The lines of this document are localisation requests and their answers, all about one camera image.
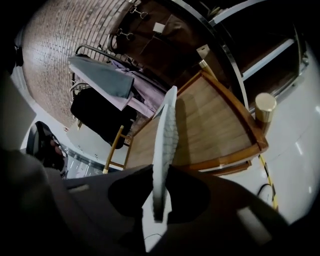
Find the black cable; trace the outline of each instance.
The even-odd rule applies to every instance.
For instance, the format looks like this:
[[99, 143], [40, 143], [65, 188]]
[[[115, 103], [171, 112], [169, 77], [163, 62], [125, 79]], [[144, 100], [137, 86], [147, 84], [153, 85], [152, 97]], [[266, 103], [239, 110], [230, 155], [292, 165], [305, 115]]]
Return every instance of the black cable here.
[[151, 234], [151, 235], [147, 236], [144, 240], [146, 240], [149, 237], [155, 236], [155, 235], [158, 235], [158, 236], [162, 237], [162, 235], [160, 235], [160, 234]]
[[260, 196], [262, 190], [263, 190], [266, 186], [270, 186], [270, 187], [272, 188], [272, 186], [271, 186], [269, 183], [263, 184], [263, 185], [260, 187], [259, 192], [256, 194], [257, 197]]

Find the dark object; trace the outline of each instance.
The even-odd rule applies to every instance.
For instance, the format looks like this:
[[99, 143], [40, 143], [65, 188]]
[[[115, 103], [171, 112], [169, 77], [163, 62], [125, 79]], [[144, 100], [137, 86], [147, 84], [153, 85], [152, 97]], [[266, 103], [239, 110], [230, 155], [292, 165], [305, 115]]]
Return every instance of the dark object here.
[[38, 121], [30, 129], [25, 152], [37, 158], [44, 167], [59, 170], [60, 175], [65, 178], [67, 176], [65, 159], [63, 155], [56, 153], [51, 141], [59, 143], [50, 128], [45, 123]]
[[[161, 33], [154, 31], [156, 23], [164, 26]], [[176, 86], [179, 77], [201, 60], [197, 48], [206, 44], [191, 26], [154, 0], [142, 0], [137, 6], [128, 3], [110, 35], [116, 37], [117, 54], [133, 58]]]
[[24, 64], [24, 56], [22, 54], [22, 46], [16, 48], [16, 60], [15, 64], [17, 67], [22, 67]]
[[77, 56], [77, 57], [85, 57], [85, 58], [89, 58], [90, 59], [90, 57], [88, 55], [83, 54], [83, 53], [75, 54], [75, 56]]
[[[120, 126], [124, 126], [122, 134], [126, 136], [137, 117], [132, 107], [120, 111], [93, 88], [83, 89], [74, 97], [71, 113], [111, 146]], [[124, 143], [125, 139], [120, 137], [116, 149], [121, 149]]]
[[5, 45], [4, 48], [5, 69], [12, 75], [17, 61], [17, 46], [14, 42]]

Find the tiled floor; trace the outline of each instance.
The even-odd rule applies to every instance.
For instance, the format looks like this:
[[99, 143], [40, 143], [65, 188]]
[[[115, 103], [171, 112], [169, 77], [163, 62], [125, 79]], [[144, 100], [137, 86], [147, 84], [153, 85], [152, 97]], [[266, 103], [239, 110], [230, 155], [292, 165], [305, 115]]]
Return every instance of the tiled floor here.
[[[48, 0], [23, 34], [23, 71], [30, 94], [59, 122], [69, 127], [72, 85], [67, 58], [80, 44], [106, 48], [106, 39], [125, 0]], [[103, 61], [99, 53], [85, 50]]]
[[[296, 87], [279, 102], [267, 135], [270, 148], [263, 154], [274, 182], [279, 212], [288, 223], [303, 217], [320, 184], [320, 66], [309, 51], [310, 65]], [[258, 158], [243, 172], [224, 176], [253, 194], [267, 183]], [[143, 210], [143, 234], [149, 251], [167, 230], [166, 222], [154, 223], [151, 197]], [[171, 209], [170, 198], [166, 212]]]

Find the gold cylinder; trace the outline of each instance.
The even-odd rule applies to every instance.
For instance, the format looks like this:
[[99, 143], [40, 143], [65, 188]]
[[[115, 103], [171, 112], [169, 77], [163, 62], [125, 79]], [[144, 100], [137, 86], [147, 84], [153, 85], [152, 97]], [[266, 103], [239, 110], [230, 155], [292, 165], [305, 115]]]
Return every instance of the gold cylinder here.
[[255, 98], [255, 122], [267, 134], [271, 121], [274, 117], [274, 112], [277, 106], [277, 101], [269, 93], [260, 93]]

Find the gray cloth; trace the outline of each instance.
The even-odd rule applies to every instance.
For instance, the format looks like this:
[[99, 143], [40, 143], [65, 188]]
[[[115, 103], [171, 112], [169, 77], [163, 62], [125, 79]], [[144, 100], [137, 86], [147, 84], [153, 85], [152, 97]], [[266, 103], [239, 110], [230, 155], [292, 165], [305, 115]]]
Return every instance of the gray cloth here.
[[107, 94], [128, 99], [135, 80], [133, 77], [119, 73], [114, 67], [88, 57], [72, 56], [68, 60], [71, 66], [77, 68]]

